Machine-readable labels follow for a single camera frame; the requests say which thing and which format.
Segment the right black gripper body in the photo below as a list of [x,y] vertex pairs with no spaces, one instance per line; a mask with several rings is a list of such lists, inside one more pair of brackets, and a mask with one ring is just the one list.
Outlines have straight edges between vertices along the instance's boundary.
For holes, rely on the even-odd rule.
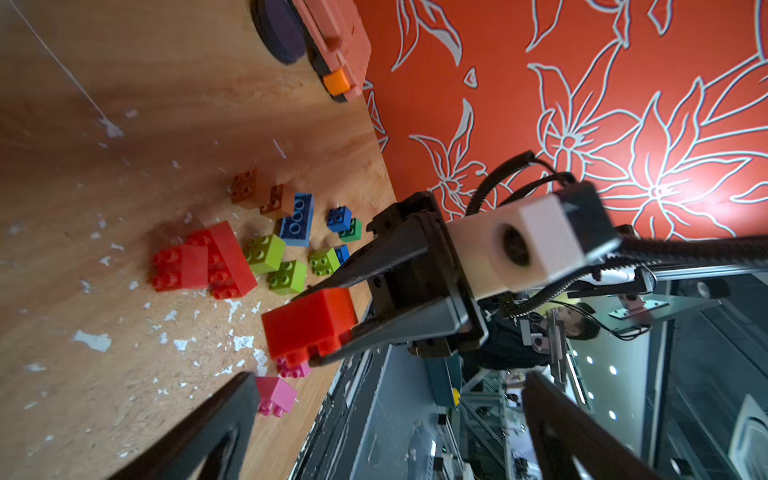
[[478,349],[488,337],[487,327],[434,195],[420,192],[389,206],[374,217],[367,230],[376,239],[387,235],[411,218],[421,221],[428,250],[421,256],[368,280],[373,295],[375,317],[391,310],[423,305],[439,298],[461,301],[467,309],[468,321],[458,333],[449,337],[449,341],[458,347],[455,353]]

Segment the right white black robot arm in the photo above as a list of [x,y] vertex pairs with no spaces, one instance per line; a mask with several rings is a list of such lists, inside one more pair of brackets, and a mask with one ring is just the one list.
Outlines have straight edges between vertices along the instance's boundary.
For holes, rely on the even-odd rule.
[[367,283],[384,305],[339,335],[305,344],[292,362],[327,365],[383,344],[405,344],[425,358],[475,350],[487,339],[481,300],[530,292],[513,316],[538,309],[573,283],[605,271],[647,265],[765,266],[763,236],[700,241],[652,240],[621,234],[595,187],[551,171],[559,189],[542,197],[513,194],[495,209],[482,204],[502,181],[534,166],[532,152],[493,170],[478,186],[462,218],[447,222],[434,196],[415,194],[368,225],[374,239],[340,269],[308,288],[318,300]]

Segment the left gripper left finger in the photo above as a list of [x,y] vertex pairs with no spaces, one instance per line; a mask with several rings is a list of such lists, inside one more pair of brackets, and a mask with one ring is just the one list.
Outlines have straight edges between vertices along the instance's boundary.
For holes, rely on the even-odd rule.
[[237,479],[258,412],[251,372],[234,376],[113,479]]

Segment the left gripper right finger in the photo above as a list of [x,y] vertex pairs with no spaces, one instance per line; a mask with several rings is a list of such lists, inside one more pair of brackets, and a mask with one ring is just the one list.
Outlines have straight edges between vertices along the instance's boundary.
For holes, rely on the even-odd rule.
[[544,479],[657,479],[659,475],[623,447],[538,372],[526,376],[523,410]]

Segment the small red lego brick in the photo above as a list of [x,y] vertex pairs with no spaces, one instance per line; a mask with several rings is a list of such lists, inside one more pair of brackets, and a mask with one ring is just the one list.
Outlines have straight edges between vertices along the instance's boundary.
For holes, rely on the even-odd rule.
[[208,248],[179,245],[154,255],[155,268],[151,284],[157,292],[206,288],[208,281]]
[[294,367],[318,353],[338,351],[357,316],[349,290],[330,288],[272,310],[262,322],[269,357]]

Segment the long red lego brick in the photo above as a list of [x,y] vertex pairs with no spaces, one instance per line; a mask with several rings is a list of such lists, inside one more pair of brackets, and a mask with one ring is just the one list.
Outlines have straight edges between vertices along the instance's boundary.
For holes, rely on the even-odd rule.
[[208,282],[217,300],[242,298],[258,285],[228,221],[187,236],[186,244],[208,248]]

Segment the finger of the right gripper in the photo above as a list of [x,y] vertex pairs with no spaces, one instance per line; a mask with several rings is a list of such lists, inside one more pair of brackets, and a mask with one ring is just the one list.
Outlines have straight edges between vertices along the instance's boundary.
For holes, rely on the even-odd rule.
[[348,288],[421,256],[428,244],[421,221],[411,218],[354,254],[331,276],[297,295],[299,300],[329,288]]
[[424,358],[449,357],[458,350],[449,337],[467,321],[462,302],[449,298],[391,310],[353,327],[342,335],[338,351],[313,355],[309,365],[325,366],[377,346],[396,344],[410,344],[411,352]]

